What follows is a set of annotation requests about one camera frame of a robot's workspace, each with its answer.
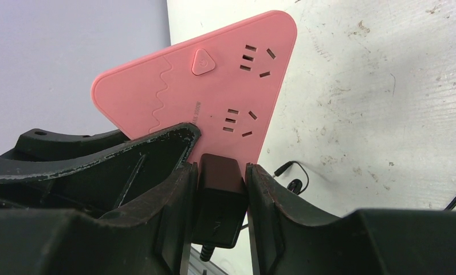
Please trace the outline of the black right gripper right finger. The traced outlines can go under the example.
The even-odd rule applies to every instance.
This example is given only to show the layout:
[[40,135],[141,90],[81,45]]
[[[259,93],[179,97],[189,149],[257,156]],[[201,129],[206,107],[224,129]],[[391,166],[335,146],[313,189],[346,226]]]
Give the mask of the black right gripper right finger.
[[332,215],[246,166],[254,274],[456,274],[456,211]]

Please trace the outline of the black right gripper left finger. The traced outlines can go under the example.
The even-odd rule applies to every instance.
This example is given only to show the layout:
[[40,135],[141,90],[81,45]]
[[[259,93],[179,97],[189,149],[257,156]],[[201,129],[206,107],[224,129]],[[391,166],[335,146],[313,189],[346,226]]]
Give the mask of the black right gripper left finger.
[[0,209],[0,274],[187,274],[197,176],[185,164],[99,219]]

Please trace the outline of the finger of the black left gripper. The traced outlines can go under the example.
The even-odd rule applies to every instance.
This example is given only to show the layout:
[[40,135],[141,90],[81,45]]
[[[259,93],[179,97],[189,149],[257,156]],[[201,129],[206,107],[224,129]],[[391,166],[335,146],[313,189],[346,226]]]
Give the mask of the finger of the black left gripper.
[[162,183],[200,137],[198,127],[181,123],[74,159],[0,157],[0,207],[115,209]]
[[90,136],[35,128],[21,134],[16,145],[0,157],[31,162],[67,160],[94,154],[127,141],[129,138],[118,129]]

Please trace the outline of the black TP-Link adapter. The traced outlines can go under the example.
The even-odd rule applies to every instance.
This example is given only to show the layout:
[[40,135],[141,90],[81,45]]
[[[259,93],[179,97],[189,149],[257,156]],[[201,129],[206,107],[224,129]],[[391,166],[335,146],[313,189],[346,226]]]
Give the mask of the black TP-Link adapter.
[[249,196],[235,159],[204,154],[195,200],[192,243],[201,245],[200,260],[211,260],[215,248],[235,247]]

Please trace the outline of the pink triangular power strip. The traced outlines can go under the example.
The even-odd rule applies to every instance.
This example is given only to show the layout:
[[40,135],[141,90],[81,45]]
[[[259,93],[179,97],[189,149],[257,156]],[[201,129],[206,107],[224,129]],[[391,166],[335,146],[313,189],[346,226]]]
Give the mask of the pink triangular power strip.
[[96,108],[130,139],[179,123],[201,138],[190,154],[257,162],[297,38],[286,12],[268,11],[100,75]]

